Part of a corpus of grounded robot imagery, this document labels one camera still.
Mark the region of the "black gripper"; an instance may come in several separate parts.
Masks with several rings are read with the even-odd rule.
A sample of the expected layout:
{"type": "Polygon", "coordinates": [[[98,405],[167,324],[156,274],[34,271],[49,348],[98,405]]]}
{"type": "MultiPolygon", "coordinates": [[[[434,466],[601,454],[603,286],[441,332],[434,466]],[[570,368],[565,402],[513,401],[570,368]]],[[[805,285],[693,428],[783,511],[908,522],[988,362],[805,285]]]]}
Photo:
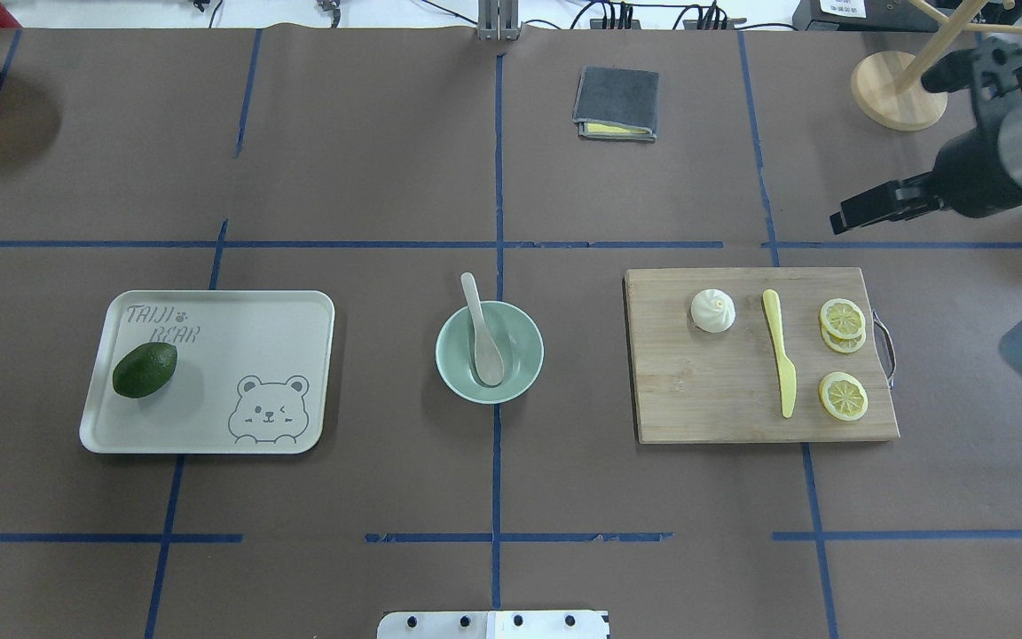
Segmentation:
{"type": "Polygon", "coordinates": [[[892,179],[872,187],[840,202],[829,222],[832,232],[840,235],[872,224],[909,221],[941,208],[983,218],[1019,206],[1022,187],[998,159],[996,143],[974,127],[941,147],[929,177],[892,179]]]}

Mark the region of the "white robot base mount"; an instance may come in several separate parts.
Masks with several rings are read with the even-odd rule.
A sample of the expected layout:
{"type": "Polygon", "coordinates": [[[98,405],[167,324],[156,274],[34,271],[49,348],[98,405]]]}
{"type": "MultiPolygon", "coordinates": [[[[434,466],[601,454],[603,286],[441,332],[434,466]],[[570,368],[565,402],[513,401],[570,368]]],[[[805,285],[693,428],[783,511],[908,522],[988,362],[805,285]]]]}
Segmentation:
{"type": "Polygon", "coordinates": [[[377,638],[609,638],[607,611],[394,611],[377,638]]]}

